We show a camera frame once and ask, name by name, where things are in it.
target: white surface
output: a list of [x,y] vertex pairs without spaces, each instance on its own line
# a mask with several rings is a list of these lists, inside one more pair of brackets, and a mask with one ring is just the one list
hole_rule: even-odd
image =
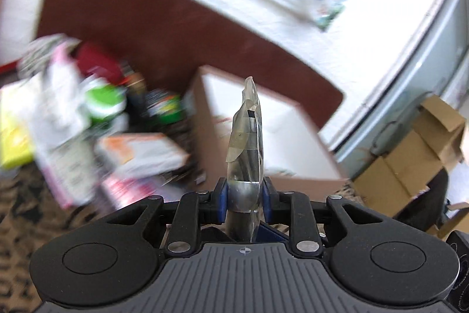
[[[216,75],[203,75],[212,116],[233,117],[242,103],[244,84]],[[342,179],[332,157],[294,102],[257,89],[262,111],[264,168],[288,170],[300,178]]]
[[[344,93],[344,102],[321,131],[331,148],[386,89],[441,2],[350,0],[330,30],[321,33],[313,24],[299,21],[266,0],[198,1],[280,45]],[[18,58],[34,37],[40,4],[41,0],[5,0],[0,62]]]

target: leopard print fabric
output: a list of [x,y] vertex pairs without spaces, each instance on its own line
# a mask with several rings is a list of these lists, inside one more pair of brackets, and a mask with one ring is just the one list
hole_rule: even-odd
[[35,164],[0,180],[0,313],[32,312],[41,303],[29,260],[44,243],[98,217],[93,206],[60,209]]

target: open box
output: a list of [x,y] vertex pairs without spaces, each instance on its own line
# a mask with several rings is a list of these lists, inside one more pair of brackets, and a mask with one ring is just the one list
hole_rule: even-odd
[[[227,174],[231,118],[242,103],[244,79],[210,66],[198,69],[184,103],[194,122],[196,153],[212,190]],[[277,190],[300,191],[322,201],[348,182],[301,106],[257,87],[262,110],[265,175]]]

